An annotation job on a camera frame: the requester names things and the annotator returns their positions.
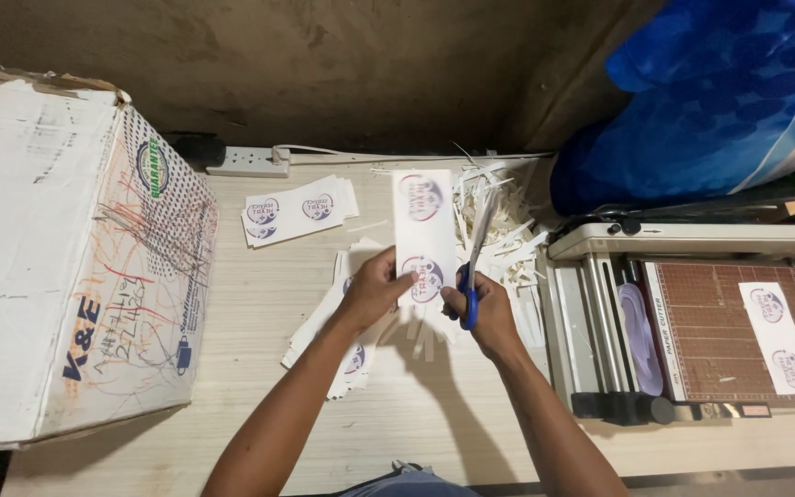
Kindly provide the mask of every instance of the hand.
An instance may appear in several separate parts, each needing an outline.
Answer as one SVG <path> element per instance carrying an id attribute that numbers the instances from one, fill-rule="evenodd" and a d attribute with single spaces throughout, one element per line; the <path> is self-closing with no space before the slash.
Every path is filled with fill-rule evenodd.
<path id="1" fill-rule="evenodd" d="M 354 333 L 364 333 L 419 279 L 410 272 L 395 279 L 395 248 L 386 248 L 368 259 L 351 280 L 333 318 Z"/>
<path id="2" fill-rule="evenodd" d="M 456 273 L 456 280 L 462 277 Z M 511 311 L 511 301 L 508 292 L 502 285 L 483 276 L 480 272 L 474 273 L 474 286 L 477 290 L 477 324 L 471 334 L 484 356 L 491 360 L 503 354 L 524 350 L 517 327 L 514 325 L 514 314 Z M 444 287 L 441 289 L 444 298 L 444 313 L 456 310 L 458 315 L 465 317 L 467 302 L 465 296 L 456 288 Z"/>

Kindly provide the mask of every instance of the blue fabric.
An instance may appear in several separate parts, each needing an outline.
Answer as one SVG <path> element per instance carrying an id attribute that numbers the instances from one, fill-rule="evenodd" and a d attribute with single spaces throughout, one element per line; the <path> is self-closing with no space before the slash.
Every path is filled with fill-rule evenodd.
<path id="1" fill-rule="evenodd" d="M 342 494 L 342 497 L 480 497 L 476 491 L 450 483 L 424 471 L 407 471 L 393 478 L 374 481 L 369 485 Z"/>
<path id="2" fill-rule="evenodd" d="M 561 214 L 728 194 L 795 149 L 795 0 L 672 0 L 606 69 L 635 95 L 561 149 Z"/>

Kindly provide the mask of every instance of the scissors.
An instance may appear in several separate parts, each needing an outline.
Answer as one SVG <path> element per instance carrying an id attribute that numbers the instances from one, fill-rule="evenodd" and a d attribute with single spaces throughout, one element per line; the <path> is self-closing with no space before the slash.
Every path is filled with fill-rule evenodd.
<path id="1" fill-rule="evenodd" d="M 480 250 L 483 249 L 483 243 L 487 240 L 487 231 L 490 231 L 490 221 L 495 213 L 495 192 L 490 192 L 487 196 L 482 212 L 483 215 L 480 219 L 475 220 L 472 230 L 474 245 L 471 249 L 471 257 L 468 258 L 467 263 L 458 268 L 459 280 L 456 288 L 465 296 L 466 315 L 460 319 L 456 310 L 449 310 L 449 319 L 453 321 L 459 319 L 459 325 L 463 330 L 471 330 L 477 325 L 477 288 L 474 286 L 474 271 Z"/>

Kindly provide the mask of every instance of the wall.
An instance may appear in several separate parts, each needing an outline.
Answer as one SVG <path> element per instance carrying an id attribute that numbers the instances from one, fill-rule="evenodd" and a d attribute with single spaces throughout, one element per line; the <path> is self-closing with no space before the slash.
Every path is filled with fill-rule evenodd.
<path id="1" fill-rule="evenodd" d="M 590 52 L 659 3 L 0 0 L 0 64 L 104 79 L 158 129 L 234 145 L 520 148 L 550 135 Z"/>

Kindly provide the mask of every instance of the logo sticker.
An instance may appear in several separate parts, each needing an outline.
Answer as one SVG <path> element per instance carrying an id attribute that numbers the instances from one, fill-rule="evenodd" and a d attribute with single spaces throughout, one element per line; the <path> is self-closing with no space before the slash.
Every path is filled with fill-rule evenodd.
<path id="1" fill-rule="evenodd" d="M 260 203 L 252 203 L 248 206 L 248 218 L 258 225 L 267 225 L 275 220 L 280 206 L 274 198 L 267 198 Z"/>
<path id="2" fill-rule="evenodd" d="M 772 354 L 772 362 L 777 364 L 784 373 L 784 381 L 795 388 L 795 354 L 779 350 Z"/>
<path id="3" fill-rule="evenodd" d="M 275 230 L 276 228 L 274 226 L 265 226 L 262 228 L 248 228 L 247 231 L 250 236 L 262 240 L 263 238 L 269 238 L 275 234 Z"/>
<path id="4" fill-rule="evenodd" d="M 315 200 L 306 200 L 302 203 L 302 211 L 312 220 L 323 220 L 333 212 L 333 197 L 321 194 Z"/>
<path id="5" fill-rule="evenodd" d="M 366 358 L 366 352 L 363 346 L 358 346 L 354 349 L 354 356 L 351 357 L 351 362 L 349 363 L 348 367 L 346 368 L 345 374 L 352 374 L 360 370 L 360 367 L 364 365 L 364 360 Z"/>
<path id="6" fill-rule="evenodd" d="M 757 288 L 750 293 L 750 298 L 760 306 L 762 318 L 766 321 L 777 323 L 783 317 L 784 306 L 777 295 L 768 290 Z"/>
<path id="7" fill-rule="evenodd" d="M 421 174 L 404 176 L 400 191 L 407 198 L 407 213 L 414 221 L 427 221 L 435 216 L 444 204 L 444 194 L 437 184 Z"/>
<path id="8" fill-rule="evenodd" d="M 159 198 L 171 181 L 168 161 L 161 154 L 161 146 L 155 137 L 150 137 L 139 146 L 137 174 L 152 198 Z"/>
<path id="9" fill-rule="evenodd" d="M 419 275 L 419 281 L 410 288 L 410 296 L 418 303 L 432 301 L 444 287 L 444 274 L 441 268 L 424 255 L 403 261 L 401 272 L 410 271 L 415 271 Z"/>

